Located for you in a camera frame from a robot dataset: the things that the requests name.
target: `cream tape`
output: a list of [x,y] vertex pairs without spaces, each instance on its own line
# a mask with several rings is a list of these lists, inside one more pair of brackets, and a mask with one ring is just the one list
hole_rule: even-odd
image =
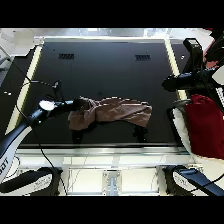
[[[27,71],[27,74],[26,74],[29,79],[32,79],[33,76],[34,76],[38,61],[40,59],[41,50],[42,50],[42,47],[37,46],[37,48],[34,52],[33,59],[31,61],[30,67],[29,67],[29,69]],[[18,105],[19,110],[21,110],[22,107],[23,107],[26,95],[27,95],[28,90],[29,90],[29,86],[30,86],[30,84],[25,85],[22,88],[22,90],[19,94],[19,97],[18,97],[18,100],[17,100],[17,105]],[[7,127],[7,130],[6,130],[5,134],[9,133],[10,131],[12,131],[16,127],[16,123],[18,121],[19,115],[20,115],[19,111],[16,109],[16,107],[14,107],[14,110],[13,110],[13,113],[12,113],[12,116],[11,116],[11,119],[9,121],[9,125]]]
[[[173,49],[170,43],[169,39],[165,39],[165,46],[166,46],[166,50],[167,50],[167,54],[168,54],[168,58],[169,58],[169,62],[170,62],[170,67],[172,69],[172,72],[175,76],[178,76],[180,74],[178,66],[177,66],[177,62],[173,53]],[[179,100],[186,100],[187,99],[187,95],[185,90],[177,90],[177,98]]]

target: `metal bracket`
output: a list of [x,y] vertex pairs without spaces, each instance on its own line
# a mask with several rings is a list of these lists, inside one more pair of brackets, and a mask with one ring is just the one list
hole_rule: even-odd
[[120,171],[104,171],[102,181],[102,192],[105,196],[119,196],[121,194]]

